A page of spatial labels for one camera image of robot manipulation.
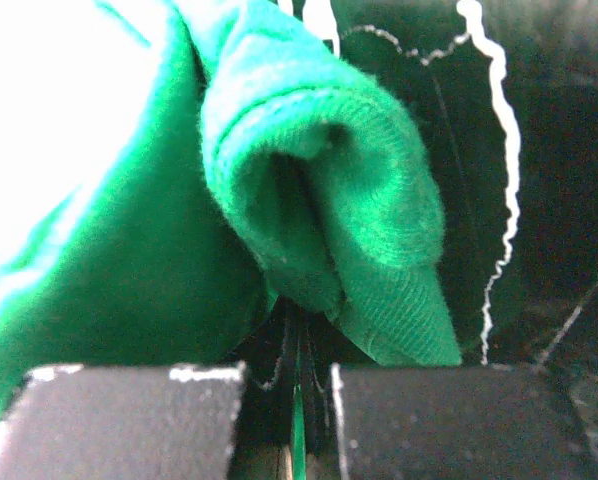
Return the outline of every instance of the green fabric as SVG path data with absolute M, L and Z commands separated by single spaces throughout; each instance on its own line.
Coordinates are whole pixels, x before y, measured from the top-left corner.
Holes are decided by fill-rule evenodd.
M 306 479 L 306 431 L 303 420 L 301 385 L 295 385 L 292 415 L 292 474 L 293 479 Z
M 0 411 L 43 363 L 218 361 L 274 292 L 460 362 L 418 132 L 267 0 L 0 6 Z

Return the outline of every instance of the black surface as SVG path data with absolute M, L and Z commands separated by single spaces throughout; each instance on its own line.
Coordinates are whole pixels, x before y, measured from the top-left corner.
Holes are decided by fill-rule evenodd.
M 93 368 L 29 380 L 2 424 L 0 480 L 225 479 L 246 385 L 230 370 L 242 379 Z
M 565 390 L 529 368 L 341 367 L 340 379 L 344 479 L 598 478 Z

